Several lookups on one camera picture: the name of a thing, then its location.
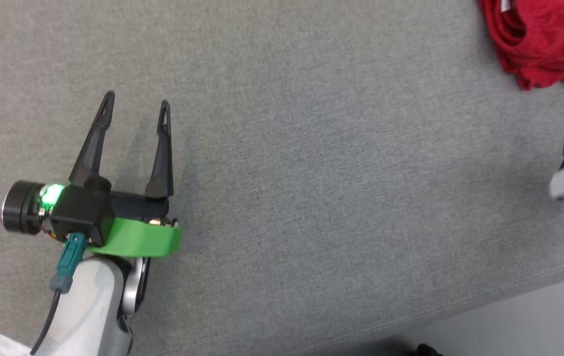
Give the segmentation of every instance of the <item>camera lens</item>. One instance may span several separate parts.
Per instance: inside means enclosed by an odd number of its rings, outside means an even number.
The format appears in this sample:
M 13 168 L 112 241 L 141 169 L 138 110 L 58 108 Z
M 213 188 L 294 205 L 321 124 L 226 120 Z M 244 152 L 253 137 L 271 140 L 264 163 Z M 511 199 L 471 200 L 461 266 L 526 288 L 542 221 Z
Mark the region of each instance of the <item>camera lens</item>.
M 37 234 L 40 231 L 38 202 L 42 183 L 19 180 L 9 189 L 1 208 L 1 223 L 11 232 Z

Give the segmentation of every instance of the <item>green light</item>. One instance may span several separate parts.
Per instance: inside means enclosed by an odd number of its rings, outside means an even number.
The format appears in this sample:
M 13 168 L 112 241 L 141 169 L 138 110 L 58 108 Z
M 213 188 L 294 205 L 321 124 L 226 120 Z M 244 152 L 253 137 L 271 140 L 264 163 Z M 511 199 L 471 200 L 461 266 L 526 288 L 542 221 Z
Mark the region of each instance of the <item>green light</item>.
M 52 184 L 47 187 L 46 191 L 42 196 L 42 204 L 43 205 L 55 205 L 60 198 L 60 193 L 64 189 L 64 185 L 61 184 Z

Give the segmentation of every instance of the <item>green plastic part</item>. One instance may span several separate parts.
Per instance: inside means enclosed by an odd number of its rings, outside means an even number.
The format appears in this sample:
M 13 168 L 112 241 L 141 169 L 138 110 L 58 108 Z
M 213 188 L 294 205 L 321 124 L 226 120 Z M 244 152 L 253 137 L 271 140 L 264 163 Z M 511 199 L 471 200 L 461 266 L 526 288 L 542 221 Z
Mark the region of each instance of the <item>green plastic part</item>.
M 90 246 L 87 250 L 119 257 L 165 257 L 176 252 L 179 246 L 180 227 L 150 225 L 118 217 L 106 245 Z

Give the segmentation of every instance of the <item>red cloth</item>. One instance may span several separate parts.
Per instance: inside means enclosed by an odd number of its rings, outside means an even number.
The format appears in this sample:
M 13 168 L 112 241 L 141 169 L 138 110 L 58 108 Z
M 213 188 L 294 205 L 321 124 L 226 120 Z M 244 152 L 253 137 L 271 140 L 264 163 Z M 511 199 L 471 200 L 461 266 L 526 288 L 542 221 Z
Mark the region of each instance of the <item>red cloth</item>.
M 564 0 L 480 0 L 501 67 L 524 90 L 564 81 Z

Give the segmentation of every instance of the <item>teal connector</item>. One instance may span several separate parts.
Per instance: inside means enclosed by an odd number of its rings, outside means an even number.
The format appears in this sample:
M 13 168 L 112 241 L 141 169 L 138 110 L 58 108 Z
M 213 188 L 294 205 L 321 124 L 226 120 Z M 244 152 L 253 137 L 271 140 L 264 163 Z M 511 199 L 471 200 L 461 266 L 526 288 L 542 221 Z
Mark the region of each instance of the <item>teal connector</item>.
M 85 250 L 85 235 L 79 232 L 69 234 L 69 239 L 64 245 L 60 261 L 58 261 L 58 266 L 55 268 L 57 273 L 51 280 L 49 289 L 52 291 L 58 289 L 62 294 L 69 293 L 71 283 L 73 282 L 73 273 L 76 272 L 76 268 L 78 268 L 78 265 L 82 262 Z

